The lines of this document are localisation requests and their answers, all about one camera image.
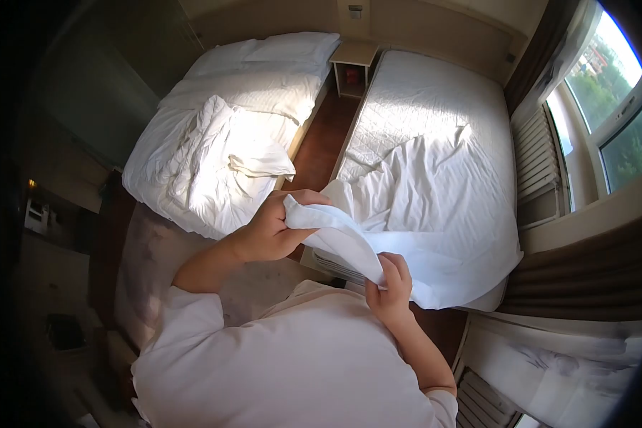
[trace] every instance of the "tree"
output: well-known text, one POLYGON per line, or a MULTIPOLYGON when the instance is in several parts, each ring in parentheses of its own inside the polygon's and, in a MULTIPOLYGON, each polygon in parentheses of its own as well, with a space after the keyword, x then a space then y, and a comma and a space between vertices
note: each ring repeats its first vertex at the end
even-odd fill
MULTIPOLYGON (((595 50, 607 63, 601 73, 590 76, 579 71, 566 78, 591 131, 599 127, 632 90, 616 64, 616 52, 599 37, 595 50)), ((612 191, 642 174, 642 111, 604 147, 602 158, 612 191)))
POLYGON ((640 136, 637 135, 637 130, 635 129, 634 131, 630 147, 621 150, 621 156, 616 166, 619 185, 615 187, 620 187, 642 174, 642 143, 640 142, 640 136))

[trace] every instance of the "white t-shirt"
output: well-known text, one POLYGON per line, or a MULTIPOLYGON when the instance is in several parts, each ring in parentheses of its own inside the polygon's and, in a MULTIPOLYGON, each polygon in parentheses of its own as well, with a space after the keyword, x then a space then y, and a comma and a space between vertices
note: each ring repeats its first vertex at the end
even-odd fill
POLYGON ((224 328, 221 300, 171 287, 133 364, 153 428, 454 427, 357 293, 304 281, 257 321, 224 328))

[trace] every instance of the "red object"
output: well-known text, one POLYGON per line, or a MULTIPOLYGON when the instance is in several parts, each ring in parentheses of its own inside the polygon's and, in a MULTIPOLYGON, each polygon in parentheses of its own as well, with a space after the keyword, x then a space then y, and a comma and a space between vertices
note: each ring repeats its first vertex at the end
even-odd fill
POLYGON ((345 81, 351 85, 356 85, 360 82, 360 71, 356 68, 345 68, 345 81))

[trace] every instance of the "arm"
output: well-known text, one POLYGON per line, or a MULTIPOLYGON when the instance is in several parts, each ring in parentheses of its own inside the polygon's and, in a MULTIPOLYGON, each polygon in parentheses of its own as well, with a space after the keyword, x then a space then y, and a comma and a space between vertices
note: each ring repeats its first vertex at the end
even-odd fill
POLYGON ((457 385, 440 350, 421 330, 409 310, 411 275, 407 262, 399 254, 381 253, 387 290, 366 280, 366 303, 371 312, 392 333, 402 350, 404 361, 411 365, 423 392, 443 389, 457 396, 457 385))
MULTIPOLYGON (((289 192, 302 205, 330 205, 312 190, 289 192)), ((172 284, 191 293, 217 293, 223 280, 248 261, 278 260, 290 254, 316 229, 288 229, 283 199, 276 190, 261 204, 252 221, 216 244, 194 254, 176 272, 172 284)))

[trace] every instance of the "brown curtain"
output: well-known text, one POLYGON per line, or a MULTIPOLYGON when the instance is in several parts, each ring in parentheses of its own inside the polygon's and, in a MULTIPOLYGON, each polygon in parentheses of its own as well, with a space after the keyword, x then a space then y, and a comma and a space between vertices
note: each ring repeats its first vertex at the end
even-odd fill
POLYGON ((578 3, 579 0, 549 0, 547 3, 528 48, 504 88, 509 115, 530 92, 565 37, 578 3))
POLYGON ((525 257, 498 312, 588 321, 642 320, 642 217, 525 257))

